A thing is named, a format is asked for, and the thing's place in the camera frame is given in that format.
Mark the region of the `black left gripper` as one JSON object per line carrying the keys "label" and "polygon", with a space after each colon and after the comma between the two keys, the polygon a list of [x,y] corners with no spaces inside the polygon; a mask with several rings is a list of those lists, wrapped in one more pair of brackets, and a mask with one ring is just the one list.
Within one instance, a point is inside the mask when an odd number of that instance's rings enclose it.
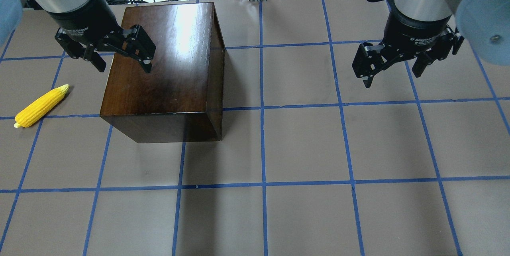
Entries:
{"label": "black left gripper", "polygon": [[58,28],[55,40],[73,59],[90,62],[99,72],[106,62],[96,52],[115,52],[139,63],[151,72],[156,45],[141,25],[122,29],[106,0],[88,0],[82,7],[66,13],[49,13]]}

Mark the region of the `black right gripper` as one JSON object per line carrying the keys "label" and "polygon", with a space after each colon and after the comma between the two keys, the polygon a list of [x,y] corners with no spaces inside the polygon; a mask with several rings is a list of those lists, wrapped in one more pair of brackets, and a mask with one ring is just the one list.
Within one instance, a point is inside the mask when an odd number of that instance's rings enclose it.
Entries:
{"label": "black right gripper", "polygon": [[370,88],[374,76],[392,65],[415,58],[412,67],[416,78],[424,73],[426,67],[436,60],[444,60],[450,53],[459,52],[465,38],[456,28],[453,30],[448,21],[422,21],[405,16],[393,8],[388,15],[384,38],[378,45],[363,42],[358,46],[352,69],[366,88]]}

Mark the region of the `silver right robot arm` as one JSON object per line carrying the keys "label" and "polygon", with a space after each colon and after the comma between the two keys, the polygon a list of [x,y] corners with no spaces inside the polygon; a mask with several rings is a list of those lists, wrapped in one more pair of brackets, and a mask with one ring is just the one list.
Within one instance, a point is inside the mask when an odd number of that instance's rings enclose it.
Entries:
{"label": "silver right robot arm", "polygon": [[366,88],[375,75],[408,60],[415,60],[419,78],[435,61],[456,55],[464,40],[484,61],[509,65],[509,0],[385,1],[390,13],[381,42],[361,43],[352,62]]}

